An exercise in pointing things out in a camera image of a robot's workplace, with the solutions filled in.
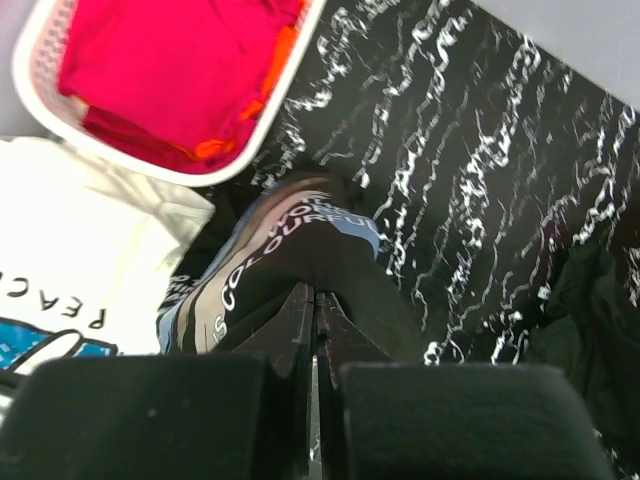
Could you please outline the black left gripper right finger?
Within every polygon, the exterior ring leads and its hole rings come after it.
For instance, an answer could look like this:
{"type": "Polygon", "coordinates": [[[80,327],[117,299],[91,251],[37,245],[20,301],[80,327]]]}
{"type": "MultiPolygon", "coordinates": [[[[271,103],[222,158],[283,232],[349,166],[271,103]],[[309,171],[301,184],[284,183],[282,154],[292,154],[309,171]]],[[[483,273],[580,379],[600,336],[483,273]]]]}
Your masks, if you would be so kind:
{"type": "Polygon", "coordinates": [[[322,477],[346,479],[348,455],[339,370],[354,362],[388,362],[390,357],[348,319],[333,293],[316,295],[315,322],[322,477]]]}

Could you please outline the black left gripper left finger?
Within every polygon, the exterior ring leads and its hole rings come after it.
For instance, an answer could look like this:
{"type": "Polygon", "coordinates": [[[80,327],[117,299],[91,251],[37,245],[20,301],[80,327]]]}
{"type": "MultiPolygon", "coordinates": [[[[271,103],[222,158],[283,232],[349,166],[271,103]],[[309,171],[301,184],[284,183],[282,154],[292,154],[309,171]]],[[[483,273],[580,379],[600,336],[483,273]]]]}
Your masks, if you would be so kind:
{"type": "Polygon", "coordinates": [[[313,288],[297,284],[278,313],[232,351],[264,363],[255,479],[309,473],[314,308],[313,288]]]}

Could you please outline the black printed t-shirt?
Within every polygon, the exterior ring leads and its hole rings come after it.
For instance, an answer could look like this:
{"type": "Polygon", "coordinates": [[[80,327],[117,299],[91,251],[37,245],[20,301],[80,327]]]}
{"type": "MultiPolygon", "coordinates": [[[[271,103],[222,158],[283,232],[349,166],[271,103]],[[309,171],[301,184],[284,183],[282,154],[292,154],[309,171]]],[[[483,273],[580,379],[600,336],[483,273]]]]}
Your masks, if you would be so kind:
{"type": "Polygon", "coordinates": [[[238,218],[211,220],[174,271],[158,311],[163,354],[230,349],[264,326],[294,287],[336,296],[346,317],[395,361],[426,349],[410,306],[377,263],[375,222],[353,184],[292,173],[238,218]]]}

